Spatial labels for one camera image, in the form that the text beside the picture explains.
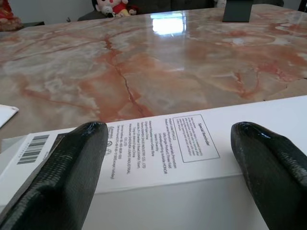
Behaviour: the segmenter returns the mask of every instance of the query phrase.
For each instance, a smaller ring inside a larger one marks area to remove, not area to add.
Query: black stand
[[[227,0],[223,22],[248,23],[253,0]]]

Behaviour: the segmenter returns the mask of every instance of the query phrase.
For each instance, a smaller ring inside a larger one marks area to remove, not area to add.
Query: barcode
[[[49,135],[34,137],[17,164],[34,163],[43,149],[48,137]]]

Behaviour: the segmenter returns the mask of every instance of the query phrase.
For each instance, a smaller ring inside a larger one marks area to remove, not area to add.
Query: dark sofa
[[[106,18],[95,9],[96,0],[92,0],[94,11],[81,18],[79,21]],[[214,7],[214,0],[129,0],[129,5],[136,5],[140,13],[157,13],[168,11],[193,10]],[[283,6],[283,0],[254,0],[254,4],[272,4]]]

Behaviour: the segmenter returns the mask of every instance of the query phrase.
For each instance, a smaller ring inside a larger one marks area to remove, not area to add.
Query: orange marble veining
[[[65,23],[0,34],[0,138],[307,93],[307,14],[254,5]]]

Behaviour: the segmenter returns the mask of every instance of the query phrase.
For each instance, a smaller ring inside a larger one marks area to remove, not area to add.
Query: marble tabletop
[[[26,28],[0,36],[0,138],[307,93],[307,14],[254,5]]]

